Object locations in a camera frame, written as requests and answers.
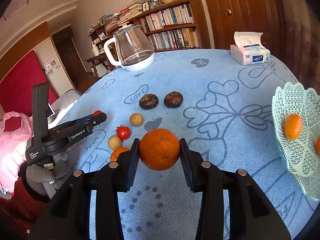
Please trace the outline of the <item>grey gloved left hand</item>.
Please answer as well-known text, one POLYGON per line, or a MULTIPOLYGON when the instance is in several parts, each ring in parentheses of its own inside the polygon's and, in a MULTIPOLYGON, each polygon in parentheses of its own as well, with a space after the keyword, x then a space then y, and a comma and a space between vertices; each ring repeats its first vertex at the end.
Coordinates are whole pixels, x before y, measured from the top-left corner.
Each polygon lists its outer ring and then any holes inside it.
POLYGON ((52 170, 37 164, 27 167, 24 184, 33 198, 43 202, 44 199, 52 199, 71 175, 72 166, 68 150, 57 154, 54 160, 57 160, 57 163, 52 170))

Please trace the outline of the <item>red sleeve forearm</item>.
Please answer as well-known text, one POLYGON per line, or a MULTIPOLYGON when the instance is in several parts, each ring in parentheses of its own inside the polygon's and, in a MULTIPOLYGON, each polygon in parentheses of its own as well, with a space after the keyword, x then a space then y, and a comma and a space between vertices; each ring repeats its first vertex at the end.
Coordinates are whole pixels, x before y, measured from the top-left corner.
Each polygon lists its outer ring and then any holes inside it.
POLYGON ((18 178, 12 198, 1 198, 1 239, 27 239, 48 202, 18 178))

